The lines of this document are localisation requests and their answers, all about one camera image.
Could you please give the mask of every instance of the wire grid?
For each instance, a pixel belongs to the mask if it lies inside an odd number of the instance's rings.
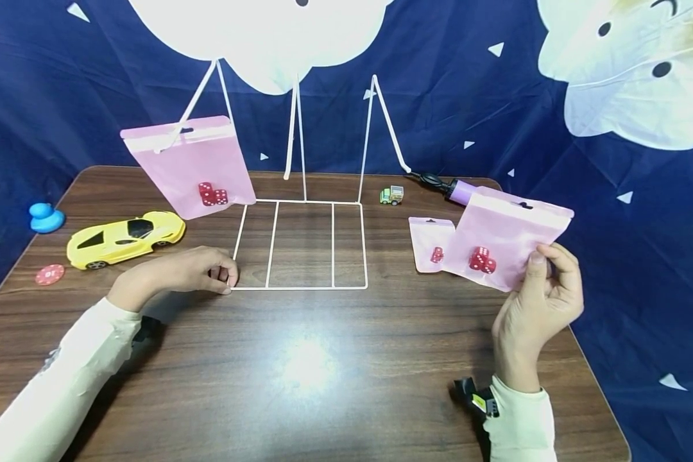
[[[228,89],[226,88],[225,79],[223,76],[223,71],[221,69],[221,64],[219,60],[214,60],[210,63],[210,67],[207,69],[203,80],[200,82],[198,88],[192,100],[188,104],[185,112],[180,119],[180,122],[175,126],[175,130],[170,134],[171,140],[169,145],[175,144],[177,137],[180,136],[182,127],[184,126],[187,118],[190,117],[193,108],[195,107],[197,101],[200,99],[202,92],[205,88],[207,82],[209,82],[212,72],[216,69],[218,71],[218,76],[221,82],[221,89],[223,90],[224,98],[226,101],[226,109],[228,109],[228,116],[231,120],[231,125],[234,126],[234,113],[231,111],[230,98],[228,96]],[[301,109],[301,98],[300,98],[300,79],[296,78],[293,82],[293,97],[290,103],[290,122],[289,122],[289,137],[287,140],[287,161],[285,165],[285,171],[283,175],[284,180],[289,179],[290,170],[293,164],[293,142],[295,139],[295,120],[296,113],[298,118],[298,134],[300,138],[300,148],[301,148],[301,165],[302,165],[302,181],[303,181],[303,200],[280,200],[280,199],[257,199],[257,203],[274,203],[275,204],[275,215],[272,223],[272,237],[269,242],[269,257],[267,263],[267,277],[264,281],[264,287],[232,287],[234,291],[363,291],[369,286],[368,272],[367,272],[367,251],[366,243],[364,237],[364,210],[362,206],[362,186],[364,184],[364,167],[367,159],[367,144],[370,140],[370,123],[372,121],[372,102],[373,96],[377,96],[380,101],[380,106],[382,108],[382,113],[385,116],[385,122],[388,126],[388,131],[390,134],[393,147],[395,148],[395,155],[400,166],[407,173],[411,172],[409,166],[403,158],[403,152],[400,150],[400,146],[397,142],[397,137],[395,135],[395,130],[393,128],[392,122],[390,120],[390,114],[388,113],[387,106],[385,104],[385,98],[382,97],[382,91],[380,88],[380,83],[377,81],[377,76],[372,76],[370,84],[370,105],[367,108],[367,123],[366,131],[364,136],[364,149],[362,152],[362,168],[359,177],[359,190],[357,192],[356,201],[327,201],[327,200],[308,200],[307,185],[305,180],[305,149],[303,143],[303,117]],[[290,204],[319,204],[319,205],[331,205],[331,286],[316,286],[316,287],[272,287],[270,286],[270,275],[272,274],[272,257],[275,251],[275,235],[277,234],[277,220],[280,210],[281,203]],[[360,217],[360,231],[361,231],[361,241],[362,241],[362,267],[364,271],[364,284],[362,286],[337,286],[336,285],[336,236],[335,236],[335,215],[336,206],[351,205],[359,208]],[[236,236],[236,244],[234,248],[234,260],[239,256],[239,245],[241,244],[241,236],[244,233],[244,221],[246,219],[246,211],[249,209],[249,205],[244,205],[244,210],[241,213],[241,220],[239,223],[239,234]]]

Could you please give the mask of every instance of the red poker chip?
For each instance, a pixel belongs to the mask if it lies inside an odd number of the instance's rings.
[[[61,264],[50,264],[36,273],[35,281],[40,286],[50,286],[64,276],[64,267]]]

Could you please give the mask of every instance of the small pink bag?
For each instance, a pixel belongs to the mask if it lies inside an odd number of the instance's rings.
[[[574,211],[479,187],[445,249],[444,271],[503,292],[520,285],[538,244],[565,232]]]
[[[448,219],[410,217],[413,257],[419,273],[438,273],[442,270],[444,251],[454,234],[454,223]]]
[[[177,123],[131,128],[120,136],[180,217],[254,204],[254,188],[229,118],[191,119],[183,126],[176,139]]]

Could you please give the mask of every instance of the white sleeve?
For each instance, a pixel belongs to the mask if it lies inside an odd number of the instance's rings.
[[[139,313],[105,298],[85,311],[1,415],[0,462],[59,461],[140,326]]]
[[[491,462],[556,462],[554,417],[547,392],[517,392],[495,375],[490,388],[499,413],[483,424],[490,436]]]

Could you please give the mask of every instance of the small toy truck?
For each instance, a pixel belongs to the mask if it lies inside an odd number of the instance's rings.
[[[380,203],[398,205],[403,200],[403,186],[390,186],[380,191]]]

